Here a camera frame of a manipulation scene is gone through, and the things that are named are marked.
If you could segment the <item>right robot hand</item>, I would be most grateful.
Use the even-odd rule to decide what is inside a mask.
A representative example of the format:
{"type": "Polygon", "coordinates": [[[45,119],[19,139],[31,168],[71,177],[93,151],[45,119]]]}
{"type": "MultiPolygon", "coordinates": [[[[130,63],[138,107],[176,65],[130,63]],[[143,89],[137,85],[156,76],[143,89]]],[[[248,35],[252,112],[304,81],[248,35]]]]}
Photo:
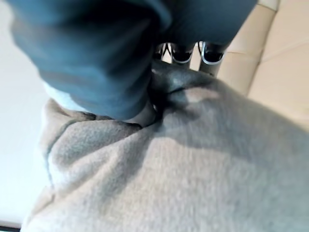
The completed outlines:
{"type": "Polygon", "coordinates": [[[163,43],[227,46],[254,0],[10,0],[15,44],[62,107],[143,127],[163,43]]]}

